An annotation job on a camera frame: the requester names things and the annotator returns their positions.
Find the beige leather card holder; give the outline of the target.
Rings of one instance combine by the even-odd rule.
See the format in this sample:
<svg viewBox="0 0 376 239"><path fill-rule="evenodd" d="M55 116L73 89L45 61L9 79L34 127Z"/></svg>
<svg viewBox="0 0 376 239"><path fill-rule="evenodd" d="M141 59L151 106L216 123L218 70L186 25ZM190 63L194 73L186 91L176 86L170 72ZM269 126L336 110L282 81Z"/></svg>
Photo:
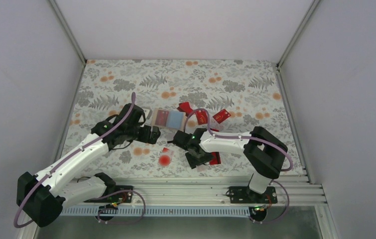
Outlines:
<svg viewBox="0 0 376 239"><path fill-rule="evenodd" d="M158 110L164 110L164 109L156 108L154 110L154 112L152 114L152 119L151 119L151 124L153 126L156 126L154 122L155 122L155 118L156 118L156 114L157 114ZM185 113L180 112L180 111L170 111L170 110L164 110L164 111L169 111L167 124L166 124L166 126L157 126L157 127L175 129L175 130L182 130L183 126L185 124L185 121L186 121Z"/></svg>

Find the red VIP card small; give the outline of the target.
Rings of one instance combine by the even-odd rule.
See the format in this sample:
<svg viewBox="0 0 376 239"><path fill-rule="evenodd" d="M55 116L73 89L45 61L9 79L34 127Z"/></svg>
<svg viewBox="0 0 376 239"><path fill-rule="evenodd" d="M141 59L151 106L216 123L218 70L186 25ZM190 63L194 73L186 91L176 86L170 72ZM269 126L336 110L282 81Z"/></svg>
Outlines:
<svg viewBox="0 0 376 239"><path fill-rule="evenodd" d="M223 110L219 111L218 113L216 113L215 115L213 115L213 119L218 124L224 122L225 120L227 120L230 117L231 117L231 113L228 112L226 109L223 109Z"/></svg>

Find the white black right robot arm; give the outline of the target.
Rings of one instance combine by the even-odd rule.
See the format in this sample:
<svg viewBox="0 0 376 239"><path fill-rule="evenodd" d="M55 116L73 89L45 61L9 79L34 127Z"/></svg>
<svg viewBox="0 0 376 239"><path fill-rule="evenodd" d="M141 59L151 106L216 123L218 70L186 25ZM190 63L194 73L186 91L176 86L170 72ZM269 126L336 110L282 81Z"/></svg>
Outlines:
<svg viewBox="0 0 376 239"><path fill-rule="evenodd" d="M286 171L293 167L287 146L261 126L243 133L206 128L198 128L193 133L179 130L170 143L186 151L185 157L192 169L211 162L214 152L244 156L255 170L246 190L247 198L253 203L261 201L271 181L279 178L285 159L289 161Z"/></svg>

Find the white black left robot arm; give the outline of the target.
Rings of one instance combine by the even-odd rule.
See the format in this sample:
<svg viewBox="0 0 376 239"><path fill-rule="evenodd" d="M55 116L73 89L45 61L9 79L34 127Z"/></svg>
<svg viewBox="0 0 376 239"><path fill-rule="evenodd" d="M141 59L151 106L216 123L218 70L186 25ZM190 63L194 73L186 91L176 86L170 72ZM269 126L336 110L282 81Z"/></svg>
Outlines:
<svg viewBox="0 0 376 239"><path fill-rule="evenodd" d="M65 208L90 201L111 201L118 190L115 181L106 173L97 173L80 183L72 183L96 158L118 149L125 142L134 141L155 144L161 133L158 127L145 124L145 112L135 104L127 104L118 115L97 123L90 133L65 156L32 175L23 173L17 181L16 203L19 206L14 226L25 212L39 227L55 221Z"/></svg>

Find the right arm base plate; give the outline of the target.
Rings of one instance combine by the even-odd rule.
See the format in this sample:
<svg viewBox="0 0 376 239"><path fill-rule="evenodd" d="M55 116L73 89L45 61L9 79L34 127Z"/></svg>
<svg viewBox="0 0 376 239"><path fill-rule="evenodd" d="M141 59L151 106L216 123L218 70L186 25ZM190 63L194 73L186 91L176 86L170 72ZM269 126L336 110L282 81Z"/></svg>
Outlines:
<svg viewBox="0 0 376 239"><path fill-rule="evenodd" d="M226 196L232 204L275 204L278 202L275 188L272 186L268 186L262 194L246 186L232 186L229 187Z"/></svg>

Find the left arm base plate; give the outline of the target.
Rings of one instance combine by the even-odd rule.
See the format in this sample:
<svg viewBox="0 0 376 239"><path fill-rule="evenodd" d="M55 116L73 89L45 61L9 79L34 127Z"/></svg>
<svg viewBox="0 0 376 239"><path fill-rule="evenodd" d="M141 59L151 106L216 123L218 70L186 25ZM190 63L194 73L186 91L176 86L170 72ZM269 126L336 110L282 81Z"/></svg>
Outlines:
<svg viewBox="0 0 376 239"><path fill-rule="evenodd" d="M133 186L117 185L115 187L115 192L122 191L122 190L133 190ZM121 192L119 194L108 196L107 198L104 198L104 199L86 200L85 203L106 203L106 204L118 203L120 204L120 203L131 203L131 201L132 201L132 192Z"/></svg>

